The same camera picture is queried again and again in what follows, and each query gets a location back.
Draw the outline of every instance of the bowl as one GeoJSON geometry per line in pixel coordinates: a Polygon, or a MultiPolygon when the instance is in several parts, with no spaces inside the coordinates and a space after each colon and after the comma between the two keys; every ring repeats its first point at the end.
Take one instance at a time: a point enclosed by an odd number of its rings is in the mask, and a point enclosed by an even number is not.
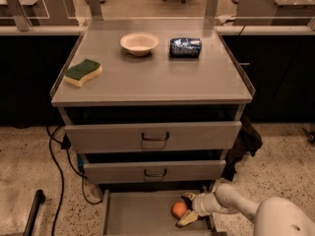
{"type": "Polygon", "coordinates": [[[123,36],[120,45],[135,56],[145,56],[158,45],[158,37],[146,32],[134,32],[123,36]]]}

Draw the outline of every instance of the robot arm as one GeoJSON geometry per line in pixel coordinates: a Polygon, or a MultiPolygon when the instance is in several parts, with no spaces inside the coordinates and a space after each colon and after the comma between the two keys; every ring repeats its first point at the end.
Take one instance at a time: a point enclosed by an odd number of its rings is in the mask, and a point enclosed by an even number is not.
{"type": "Polygon", "coordinates": [[[254,236],[315,236],[315,223],[298,206],[283,198],[271,197],[257,204],[227,184],[219,185],[214,193],[186,193],[183,197],[190,200],[191,209],[179,219],[179,226],[213,212],[240,212],[254,223],[254,236]]]}

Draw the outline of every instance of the speckled floor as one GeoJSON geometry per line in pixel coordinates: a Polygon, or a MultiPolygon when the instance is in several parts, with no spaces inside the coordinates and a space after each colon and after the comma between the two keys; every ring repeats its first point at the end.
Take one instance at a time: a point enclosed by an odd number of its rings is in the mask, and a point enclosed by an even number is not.
{"type": "MultiPolygon", "coordinates": [[[[301,130],[309,130],[310,125],[264,123],[254,127],[263,138],[262,148],[254,157],[248,154],[236,164],[232,182],[220,179],[218,183],[230,183],[255,202],[270,196],[287,198],[315,220],[315,146],[301,130]]],[[[33,235],[50,235],[61,179],[48,149],[45,127],[0,127],[0,134],[0,235],[24,231],[38,189],[43,190],[46,202],[39,209],[33,235]]],[[[60,130],[56,138],[62,137],[60,130]]],[[[71,169],[66,150],[52,144],[65,179],[55,235],[99,235],[101,204],[92,206],[85,201],[82,179],[71,169]]],[[[71,150],[70,154],[76,165],[75,154],[71,150]]],[[[97,191],[89,182],[85,183],[85,192],[90,201],[98,201],[97,191]]],[[[240,214],[215,214],[215,223],[217,231],[226,231],[228,236],[252,235],[252,224],[240,214]]]]}

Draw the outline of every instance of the drawer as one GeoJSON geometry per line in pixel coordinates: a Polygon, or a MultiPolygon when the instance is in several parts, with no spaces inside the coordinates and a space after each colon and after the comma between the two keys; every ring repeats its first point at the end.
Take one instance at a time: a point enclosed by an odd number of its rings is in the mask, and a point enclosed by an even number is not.
{"type": "Polygon", "coordinates": [[[232,148],[241,123],[145,123],[70,125],[66,127],[78,153],[232,148]]]}
{"type": "Polygon", "coordinates": [[[188,226],[176,227],[171,206],[183,201],[184,192],[199,194],[202,188],[183,184],[169,190],[115,191],[107,189],[103,197],[103,220],[100,235],[129,236],[226,236],[216,232],[211,217],[204,217],[188,226]]]}
{"type": "Polygon", "coordinates": [[[224,160],[86,163],[84,166],[87,177],[96,184],[216,180],[224,167],[224,160]]]}

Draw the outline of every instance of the bottom drawer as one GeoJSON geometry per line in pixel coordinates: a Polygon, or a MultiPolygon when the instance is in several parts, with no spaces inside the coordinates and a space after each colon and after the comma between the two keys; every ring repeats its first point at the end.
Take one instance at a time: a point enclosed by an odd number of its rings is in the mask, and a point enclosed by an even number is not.
{"type": "Polygon", "coordinates": [[[226,236],[225,233],[213,232],[215,227],[211,217],[177,227],[178,220],[172,216],[171,206],[183,201],[181,196],[184,192],[198,194],[201,189],[189,189],[193,187],[185,183],[180,188],[174,183],[173,187],[172,190],[134,189],[129,192],[105,190],[100,235],[226,236]]]}
{"type": "Polygon", "coordinates": [[[216,180],[224,160],[88,163],[85,172],[96,184],[216,180]]]}

